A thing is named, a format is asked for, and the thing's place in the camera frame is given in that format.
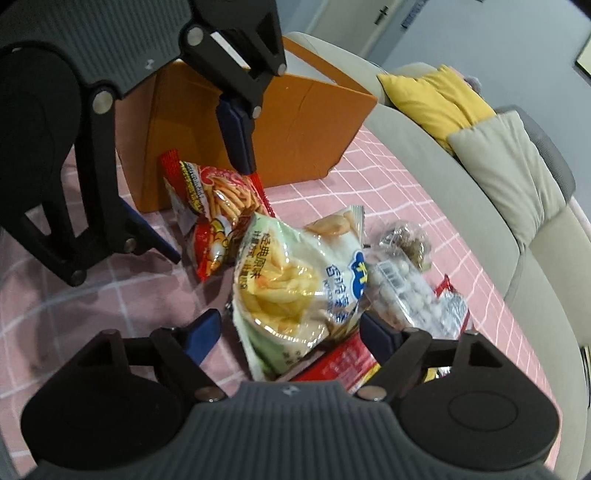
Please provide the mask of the clear bag white balls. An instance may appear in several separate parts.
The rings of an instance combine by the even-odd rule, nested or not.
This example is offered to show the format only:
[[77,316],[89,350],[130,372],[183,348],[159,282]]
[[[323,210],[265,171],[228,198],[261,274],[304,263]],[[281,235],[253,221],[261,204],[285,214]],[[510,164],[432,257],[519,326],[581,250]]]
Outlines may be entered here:
[[370,310],[393,328],[413,327],[435,339],[457,339],[469,327],[468,304],[448,278],[432,288],[405,257],[370,264],[368,273]]

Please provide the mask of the beige cushion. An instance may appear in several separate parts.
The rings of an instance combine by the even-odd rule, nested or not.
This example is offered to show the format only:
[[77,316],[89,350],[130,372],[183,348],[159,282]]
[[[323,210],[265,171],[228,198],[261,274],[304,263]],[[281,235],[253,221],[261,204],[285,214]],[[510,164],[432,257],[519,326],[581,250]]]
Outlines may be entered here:
[[457,158],[511,230],[520,249],[566,202],[515,111],[497,114],[448,137]]

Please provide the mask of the orange cardboard box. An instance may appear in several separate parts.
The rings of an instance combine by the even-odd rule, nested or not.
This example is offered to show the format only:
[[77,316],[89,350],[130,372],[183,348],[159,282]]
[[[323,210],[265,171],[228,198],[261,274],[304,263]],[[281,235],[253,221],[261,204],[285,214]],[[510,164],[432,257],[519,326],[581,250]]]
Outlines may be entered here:
[[[263,186],[324,178],[353,141],[377,95],[321,56],[325,42],[291,33],[283,38],[287,73],[263,95],[252,135]],[[135,207],[169,207],[158,170],[160,154],[175,149],[197,165],[228,169],[215,110],[221,92],[175,61],[116,105],[116,149]]]

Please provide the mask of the yellow cushion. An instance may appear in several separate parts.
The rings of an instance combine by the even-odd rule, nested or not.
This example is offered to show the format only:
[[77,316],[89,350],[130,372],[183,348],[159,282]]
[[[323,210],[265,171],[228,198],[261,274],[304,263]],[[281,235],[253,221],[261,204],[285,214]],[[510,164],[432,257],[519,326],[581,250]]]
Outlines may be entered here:
[[496,115],[465,78],[447,65],[419,78],[379,74],[378,80],[394,107],[451,154],[450,135]]

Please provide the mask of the clear bag brown snacks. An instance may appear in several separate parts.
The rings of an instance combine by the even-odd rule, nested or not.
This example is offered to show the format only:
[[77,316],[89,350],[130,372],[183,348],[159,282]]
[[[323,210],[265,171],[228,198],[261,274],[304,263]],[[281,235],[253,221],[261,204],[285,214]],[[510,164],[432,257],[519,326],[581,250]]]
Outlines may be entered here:
[[392,222],[380,234],[379,244],[401,249],[421,272],[431,269],[432,243],[426,231],[417,223],[406,220]]

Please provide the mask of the grey cushion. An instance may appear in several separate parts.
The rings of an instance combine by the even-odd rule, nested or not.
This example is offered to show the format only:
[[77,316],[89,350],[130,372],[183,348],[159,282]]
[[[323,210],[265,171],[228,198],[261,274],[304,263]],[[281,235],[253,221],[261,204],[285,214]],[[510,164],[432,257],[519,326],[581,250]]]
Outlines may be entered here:
[[565,202],[568,203],[576,190],[576,181],[562,153],[542,127],[525,110],[517,105],[507,105],[496,109],[497,114],[510,111],[519,114],[530,140],[538,149],[539,154],[558,184]]

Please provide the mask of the red french fries snack bag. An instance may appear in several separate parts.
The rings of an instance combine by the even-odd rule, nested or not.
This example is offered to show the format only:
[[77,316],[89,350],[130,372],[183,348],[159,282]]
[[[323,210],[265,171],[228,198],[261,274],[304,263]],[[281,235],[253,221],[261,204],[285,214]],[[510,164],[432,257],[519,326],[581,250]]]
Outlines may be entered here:
[[235,259],[253,214],[274,215],[256,174],[197,165],[175,149],[161,154],[157,163],[200,281]]

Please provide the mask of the beige sofa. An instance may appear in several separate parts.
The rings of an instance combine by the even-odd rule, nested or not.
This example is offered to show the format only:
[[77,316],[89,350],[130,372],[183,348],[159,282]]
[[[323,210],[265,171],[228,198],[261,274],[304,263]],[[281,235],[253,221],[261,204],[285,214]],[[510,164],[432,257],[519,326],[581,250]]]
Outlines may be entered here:
[[363,123],[435,201],[476,259],[476,268],[504,298],[525,338],[526,363],[539,360],[563,414],[555,470],[581,479],[590,470],[590,410],[580,347],[590,342],[590,240],[568,203],[519,246],[482,175],[473,175],[384,96]]

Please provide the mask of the green white chips bag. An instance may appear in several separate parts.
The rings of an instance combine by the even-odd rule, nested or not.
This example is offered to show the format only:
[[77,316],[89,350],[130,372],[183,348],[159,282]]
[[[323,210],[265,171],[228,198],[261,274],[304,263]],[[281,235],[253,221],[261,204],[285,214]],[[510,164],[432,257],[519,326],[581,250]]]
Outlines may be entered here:
[[253,380],[283,376],[356,329],[369,277],[364,227],[360,205],[302,228],[252,216],[235,262],[232,322]]

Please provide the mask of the red foil snack bag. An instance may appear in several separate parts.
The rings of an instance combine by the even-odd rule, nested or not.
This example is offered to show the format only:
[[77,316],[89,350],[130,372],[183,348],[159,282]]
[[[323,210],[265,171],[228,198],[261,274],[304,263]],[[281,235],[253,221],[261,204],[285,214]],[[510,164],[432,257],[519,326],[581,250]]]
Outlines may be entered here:
[[[373,311],[367,311],[364,314],[377,317]],[[363,344],[359,328],[351,337],[325,352],[318,360],[297,373],[294,376],[294,381],[339,380],[346,390],[355,392],[379,369],[379,363]]]

